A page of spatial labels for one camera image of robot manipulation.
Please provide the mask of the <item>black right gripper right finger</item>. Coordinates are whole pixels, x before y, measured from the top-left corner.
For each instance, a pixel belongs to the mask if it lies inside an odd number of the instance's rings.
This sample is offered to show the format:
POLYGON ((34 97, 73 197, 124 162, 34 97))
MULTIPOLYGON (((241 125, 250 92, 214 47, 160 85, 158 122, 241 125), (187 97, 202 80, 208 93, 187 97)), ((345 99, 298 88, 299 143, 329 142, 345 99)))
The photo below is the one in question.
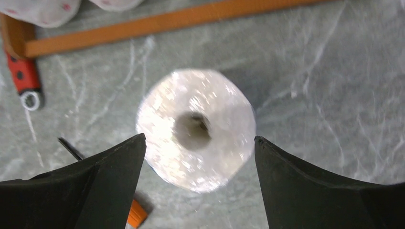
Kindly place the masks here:
POLYGON ((405 185, 344 177, 296 157, 261 136, 255 162, 271 229, 402 229, 405 185))

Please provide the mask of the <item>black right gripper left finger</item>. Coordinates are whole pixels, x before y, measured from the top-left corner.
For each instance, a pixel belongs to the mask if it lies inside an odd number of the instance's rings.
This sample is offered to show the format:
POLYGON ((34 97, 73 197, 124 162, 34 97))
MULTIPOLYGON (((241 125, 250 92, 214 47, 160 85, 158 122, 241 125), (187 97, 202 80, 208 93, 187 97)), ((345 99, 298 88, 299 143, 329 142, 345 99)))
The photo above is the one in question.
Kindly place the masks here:
POLYGON ((3 229, 123 229, 146 153, 144 134, 31 179, 0 184, 3 229))

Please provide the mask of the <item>blue roll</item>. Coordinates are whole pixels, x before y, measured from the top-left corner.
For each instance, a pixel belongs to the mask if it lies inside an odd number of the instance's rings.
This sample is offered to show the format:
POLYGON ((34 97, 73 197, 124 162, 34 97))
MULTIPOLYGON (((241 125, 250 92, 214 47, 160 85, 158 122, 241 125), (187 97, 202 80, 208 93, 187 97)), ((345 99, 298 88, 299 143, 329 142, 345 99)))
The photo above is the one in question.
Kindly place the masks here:
POLYGON ((161 79, 137 112, 145 160, 164 181, 197 193, 226 186, 254 151, 254 110, 223 74, 179 69, 161 79))

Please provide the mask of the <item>orange wooden shelf rack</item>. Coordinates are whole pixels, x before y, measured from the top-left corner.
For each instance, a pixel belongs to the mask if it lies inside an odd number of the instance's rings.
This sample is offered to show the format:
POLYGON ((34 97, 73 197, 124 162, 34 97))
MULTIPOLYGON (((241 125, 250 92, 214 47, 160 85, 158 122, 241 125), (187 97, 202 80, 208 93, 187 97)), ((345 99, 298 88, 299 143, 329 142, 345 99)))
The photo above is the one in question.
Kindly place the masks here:
POLYGON ((14 58, 24 60, 319 2, 320 0, 222 0, 41 40, 35 38, 34 25, 5 14, 0 16, 0 28, 6 51, 14 58))

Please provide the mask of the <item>white roll with red print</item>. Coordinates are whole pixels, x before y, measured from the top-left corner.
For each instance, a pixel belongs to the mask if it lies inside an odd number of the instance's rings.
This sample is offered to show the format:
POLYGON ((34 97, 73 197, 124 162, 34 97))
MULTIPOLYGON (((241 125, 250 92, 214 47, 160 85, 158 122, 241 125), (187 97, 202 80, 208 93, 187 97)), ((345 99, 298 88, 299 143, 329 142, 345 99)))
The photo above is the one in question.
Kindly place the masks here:
POLYGON ((56 28, 78 12, 80 0, 0 0, 0 12, 43 28, 56 28))

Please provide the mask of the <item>white paper towel roll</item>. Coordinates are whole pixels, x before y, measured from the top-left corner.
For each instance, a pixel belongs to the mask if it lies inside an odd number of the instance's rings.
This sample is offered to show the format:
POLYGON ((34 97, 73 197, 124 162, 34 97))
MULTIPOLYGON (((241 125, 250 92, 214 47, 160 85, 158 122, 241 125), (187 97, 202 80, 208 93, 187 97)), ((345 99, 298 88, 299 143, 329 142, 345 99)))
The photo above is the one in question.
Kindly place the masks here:
POLYGON ((126 11, 140 5, 144 0, 91 0, 105 11, 126 11))

